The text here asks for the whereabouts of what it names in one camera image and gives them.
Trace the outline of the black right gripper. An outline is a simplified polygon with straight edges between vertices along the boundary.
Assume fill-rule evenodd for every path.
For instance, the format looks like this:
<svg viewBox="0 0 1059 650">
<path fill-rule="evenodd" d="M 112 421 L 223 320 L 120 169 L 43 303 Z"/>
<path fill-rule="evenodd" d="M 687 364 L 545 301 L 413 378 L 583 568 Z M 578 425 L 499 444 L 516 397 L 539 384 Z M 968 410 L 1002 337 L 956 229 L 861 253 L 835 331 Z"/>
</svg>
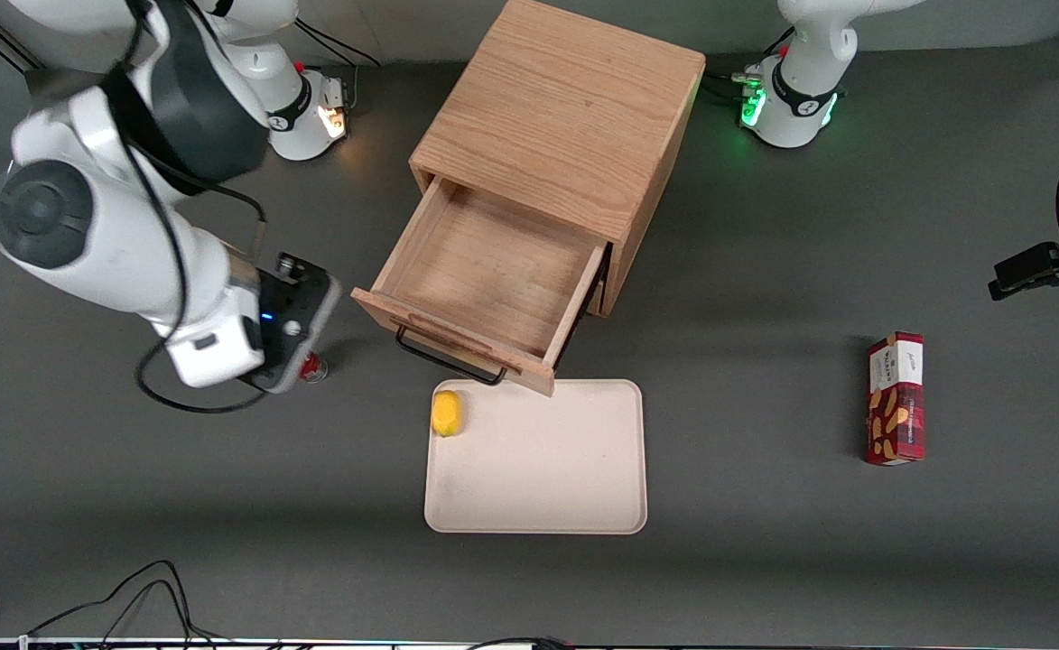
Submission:
<svg viewBox="0 0 1059 650">
<path fill-rule="evenodd" d="M 277 299 L 279 279 L 272 273 L 258 270 L 261 279 L 261 292 L 258 292 L 258 325 L 261 325 L 261 345 L 264 351 L 264 363 L 262 367 L 269 367 L 280 359 L 279 307 L 274 304 Z"/>
</svg>

